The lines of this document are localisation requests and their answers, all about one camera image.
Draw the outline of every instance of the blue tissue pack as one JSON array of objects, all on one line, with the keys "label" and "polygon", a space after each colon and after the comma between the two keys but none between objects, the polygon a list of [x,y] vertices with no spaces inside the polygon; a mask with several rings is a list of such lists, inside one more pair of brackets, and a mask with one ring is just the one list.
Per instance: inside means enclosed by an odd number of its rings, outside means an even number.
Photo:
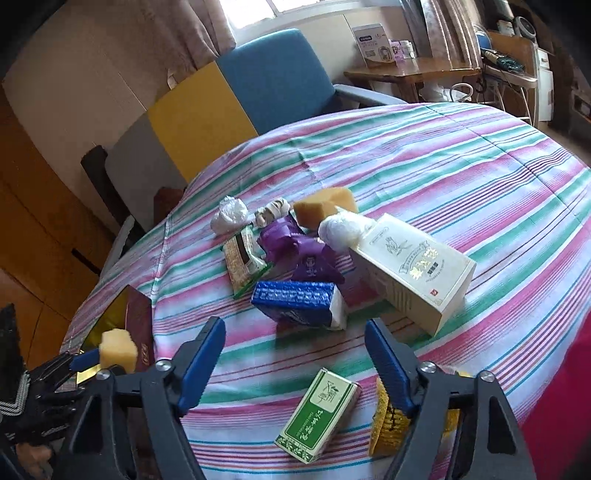
[{"label": "blue tissue pack", "polygon": [[346,304],[334,283],[259,281],[251,303],[275,321],[345,330]]}]

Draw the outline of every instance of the wooden table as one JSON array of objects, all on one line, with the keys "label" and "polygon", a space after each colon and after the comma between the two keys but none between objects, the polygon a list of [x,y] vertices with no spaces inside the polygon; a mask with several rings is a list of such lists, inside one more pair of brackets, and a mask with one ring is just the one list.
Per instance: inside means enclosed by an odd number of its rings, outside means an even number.
[{"label": "wooden table", "polygon": [[353,85],[373,90],[371,80],[395,83],[400,89],[402,99],[409,103],[419,102],[416,83],[430,80],[458,79],[479,75],[480,69],[463,61],[418,58],[389,63],[372,68],[359,67],[344,72]]}]

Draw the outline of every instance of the yellow sponge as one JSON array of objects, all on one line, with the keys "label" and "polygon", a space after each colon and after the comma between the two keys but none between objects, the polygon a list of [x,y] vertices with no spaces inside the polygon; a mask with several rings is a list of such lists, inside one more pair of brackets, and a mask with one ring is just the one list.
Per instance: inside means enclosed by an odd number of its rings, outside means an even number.
[{"label": "yellow sponge", "polygon": [[120,365],[125,369],[125,373],[131,374],[135,372],[138,348],[127,330],[116,328],[103,332],[99,356],[101,368]]},{"label": "yellow sponge", "polygon": [[294,203],[297,222],[312,230],[318,230],[322,220],[337,213],[337,207],[359,213],[353,193],[342,187],[322,189]]}]

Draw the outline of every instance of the white bundle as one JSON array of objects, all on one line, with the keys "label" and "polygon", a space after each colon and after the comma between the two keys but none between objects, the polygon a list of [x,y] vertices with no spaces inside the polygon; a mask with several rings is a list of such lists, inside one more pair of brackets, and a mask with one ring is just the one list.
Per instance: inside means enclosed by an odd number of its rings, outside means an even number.
[{"label": "white bundle", "polygon": [[290,204],[284,198],[278,198],[267,203],[255,212],[255,224],[259,228],[266,227],[273,220],[285,217],[290,212]]},{"label": "white bundle", "polygon": [[345,253],[355,248],[359,238],[375,225],[375,220],[358,213],[342,210],[326,217],[318,227],[318,236],[335,252]]},{"label": "white bundle", "polygon": [[248,223],[248,209],[241,199],[225,196],[209,225],[216,235],[233,232]]}]

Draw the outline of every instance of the chair armrest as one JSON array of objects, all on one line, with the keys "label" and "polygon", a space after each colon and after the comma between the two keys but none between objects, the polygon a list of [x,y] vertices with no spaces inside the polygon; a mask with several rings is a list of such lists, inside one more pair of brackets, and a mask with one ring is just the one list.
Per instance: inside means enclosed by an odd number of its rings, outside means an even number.
[{"label": "chair armrest", "polygon": [[101,281],[103,277],[107,275],[109,270],[113,268],[121,258],[121,255],[123,254],[123,249],[125,248],[125,244],[128,242],[129,236],[134,228],[134,225],[135,218],[129,215],[123,222],[123,226],[121,227],[121,230],[119,230],[119,233],[117,234],[117,237],[113,242],[111,251],[107,256],[107,259],[105,260],[105,264],[103,265],[103,270],[100,272],[99,281]]},{"label": "chair armrest", "polygon": [[364,88],[353,87],[351,85],[333,85],[336,94],[342,98],[354,100],[367,106],[381,106],[381,105],[405,105],[406,102],[400,98],[396,98],[385,93],[374,92],[373,90],[366,90]]}]

